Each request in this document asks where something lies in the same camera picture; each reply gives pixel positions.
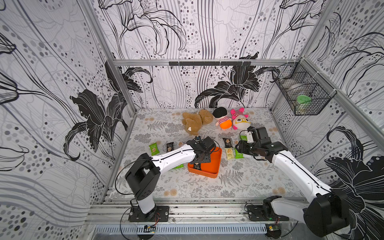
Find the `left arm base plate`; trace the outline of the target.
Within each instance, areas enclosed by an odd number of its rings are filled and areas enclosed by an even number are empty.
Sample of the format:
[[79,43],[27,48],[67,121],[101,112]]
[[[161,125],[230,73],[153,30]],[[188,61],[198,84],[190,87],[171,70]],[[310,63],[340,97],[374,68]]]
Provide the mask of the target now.
[[129,221],[135,223],[162,223],[169,219],[169,206],[155,206],[153,210],[144,214],[139,206],[132,207],[129,214]]

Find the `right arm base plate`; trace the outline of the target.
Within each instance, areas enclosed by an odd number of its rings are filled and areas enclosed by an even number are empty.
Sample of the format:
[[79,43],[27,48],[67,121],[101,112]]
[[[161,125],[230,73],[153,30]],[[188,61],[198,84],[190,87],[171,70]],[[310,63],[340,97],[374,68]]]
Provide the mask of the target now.
[[263,206],[261,205],[253,205],[251,203],[245,204],[244,207],[245,212],[251,222],[259,222],[259,221],[270,221],[270,222],[288,222],[290,219],[285,216],[268,216]]

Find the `orange pink black-haired doll plush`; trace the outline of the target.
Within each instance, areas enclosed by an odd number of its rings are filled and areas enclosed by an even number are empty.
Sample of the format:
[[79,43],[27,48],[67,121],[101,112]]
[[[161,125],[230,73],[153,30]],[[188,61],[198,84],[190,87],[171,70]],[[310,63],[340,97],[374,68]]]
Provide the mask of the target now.
[[232,120],[228,117],[228,111],[224,107],[216,108],[213,111],[213,116],[216,119],[216,126],[223,130],[230,129],[232,127]]

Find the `aluminium front rail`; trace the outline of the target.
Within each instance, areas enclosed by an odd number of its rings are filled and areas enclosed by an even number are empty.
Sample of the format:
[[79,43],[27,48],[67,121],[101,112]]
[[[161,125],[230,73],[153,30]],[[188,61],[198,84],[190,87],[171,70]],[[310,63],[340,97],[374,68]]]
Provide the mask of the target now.
[[[245,205],[261,205],[263,198],[223,199],[155,199],[157,206],[169,206],[168,223],[246,223]],[[128,199],[105,201],[91,205],[87,224],[117,224],[126,209]]]

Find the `black cookie packet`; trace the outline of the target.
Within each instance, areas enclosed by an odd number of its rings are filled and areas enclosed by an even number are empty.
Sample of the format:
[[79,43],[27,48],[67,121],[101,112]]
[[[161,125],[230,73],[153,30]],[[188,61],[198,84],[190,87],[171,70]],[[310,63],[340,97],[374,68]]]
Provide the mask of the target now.
[[174,150],[174,142],[166,143],[166,152],[169,153]]
[[233,148],[232,140],[230,138],[223,138],[223,141],[225,149]]

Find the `cream cookie packet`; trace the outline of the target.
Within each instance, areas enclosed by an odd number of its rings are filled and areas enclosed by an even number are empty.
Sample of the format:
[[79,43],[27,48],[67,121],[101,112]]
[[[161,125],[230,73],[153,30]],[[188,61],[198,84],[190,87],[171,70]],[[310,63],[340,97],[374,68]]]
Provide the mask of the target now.
[[227,160],[232,160],[235,158],[236,154],[233,148],[225,148]]

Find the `white cookie packet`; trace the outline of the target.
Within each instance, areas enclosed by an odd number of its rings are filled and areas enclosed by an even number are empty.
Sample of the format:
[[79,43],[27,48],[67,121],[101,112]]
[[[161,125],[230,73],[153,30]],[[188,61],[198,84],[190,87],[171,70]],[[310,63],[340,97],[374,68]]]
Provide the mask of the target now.
[[239,139],[237,137],[231,137],[231,140],[232,140],[234,146],[239,143]]

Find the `green lidded cup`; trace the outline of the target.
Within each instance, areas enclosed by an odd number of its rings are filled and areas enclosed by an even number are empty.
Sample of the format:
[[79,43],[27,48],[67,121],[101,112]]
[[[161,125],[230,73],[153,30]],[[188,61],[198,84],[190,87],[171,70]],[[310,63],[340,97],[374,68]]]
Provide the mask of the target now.
[[306,95],[299,95],[295,102],[296,114],[305,115],[311,103],[312,103],[311,97]]

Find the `white pink owl plush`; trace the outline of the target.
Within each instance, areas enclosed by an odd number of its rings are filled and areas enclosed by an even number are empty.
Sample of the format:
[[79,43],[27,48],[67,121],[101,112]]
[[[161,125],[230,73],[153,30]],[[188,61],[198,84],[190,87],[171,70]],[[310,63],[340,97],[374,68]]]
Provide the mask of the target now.
[[251,126],[249,115],[245,114],[245,108],[231,109],[231,117],[234,130],[247,130]]

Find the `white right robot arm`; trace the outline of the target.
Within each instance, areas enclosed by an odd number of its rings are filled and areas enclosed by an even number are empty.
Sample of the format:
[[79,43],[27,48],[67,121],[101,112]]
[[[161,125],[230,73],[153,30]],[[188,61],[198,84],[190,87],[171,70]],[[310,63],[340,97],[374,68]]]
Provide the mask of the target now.
[[239,153],[257,161],[268,161],[279,168],[300,189],[306,203],[272,196],[263,201],[265,218],[277,220],[287,217],[307,225],[318,237],[325,237],[347,227],[349,203],[347,195],[337,194],[332,188],[307,170],[281,142],[272,142],[266,128],[249,127],[246,140],[239,140],[235,148]]

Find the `green cookie packet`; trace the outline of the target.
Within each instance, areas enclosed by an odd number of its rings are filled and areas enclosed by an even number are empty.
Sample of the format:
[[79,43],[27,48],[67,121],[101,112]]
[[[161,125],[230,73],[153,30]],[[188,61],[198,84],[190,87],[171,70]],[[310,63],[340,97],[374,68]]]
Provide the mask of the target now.
[[157,143],[153,143],[153,144],[149,145],[149,147],[150,147],[150,151],[151,151],[152,156],[155,156],[155,155],[160,153],[160,150],[159,150]]
[[242,141],[246,141],[246,142],[248,141],[247,136],[242,136],[242,135],[240,135],[240,138],[241,138]]
[[244,158],[244,155],[242,153],[235,151],[235,158],[236,159],[242,159],[242,158]]
[[180,168],[183,168],[183,167],[184,167],[184,164],[181,164],[181,165],[176,166],[174,169],[180,169]]

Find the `orange plastic storage box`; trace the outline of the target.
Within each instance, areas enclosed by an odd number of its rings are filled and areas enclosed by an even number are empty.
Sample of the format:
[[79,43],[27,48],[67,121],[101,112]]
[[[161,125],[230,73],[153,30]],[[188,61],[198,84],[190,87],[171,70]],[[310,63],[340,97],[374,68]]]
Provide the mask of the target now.
[[222,149],[216,147],[215,151],[211,154],[211,162],[201,164],[201,169],[194,169],[193,164],[188,164],[188,171],[193,174],[201,175],[204,177],[215,179],[218,176],[221,165]]

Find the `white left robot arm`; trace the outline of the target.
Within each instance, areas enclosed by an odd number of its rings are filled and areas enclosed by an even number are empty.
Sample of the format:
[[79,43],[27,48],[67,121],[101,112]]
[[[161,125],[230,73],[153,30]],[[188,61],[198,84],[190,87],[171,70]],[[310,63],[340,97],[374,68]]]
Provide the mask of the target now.
[[181,147],[157,156],[142,154],[125,174],[130,189],[137,200],[139,209],[145,215],[154,213],[156,204],[153,192],[161,174],[181,164],[202,164],[211,161],[211,154],[218,144],[210,137],[202,140],[192,139]]

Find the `brown teddy bear plush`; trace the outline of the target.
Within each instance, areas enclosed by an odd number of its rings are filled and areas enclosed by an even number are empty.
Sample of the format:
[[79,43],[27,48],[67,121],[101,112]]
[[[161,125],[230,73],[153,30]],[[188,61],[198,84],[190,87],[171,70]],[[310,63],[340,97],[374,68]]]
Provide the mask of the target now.
[[201,109],[197,114],[184,112],[182,124],[189,135],[197,136],[203,125],[208,125],[214,120],[214,116],[206,109]]

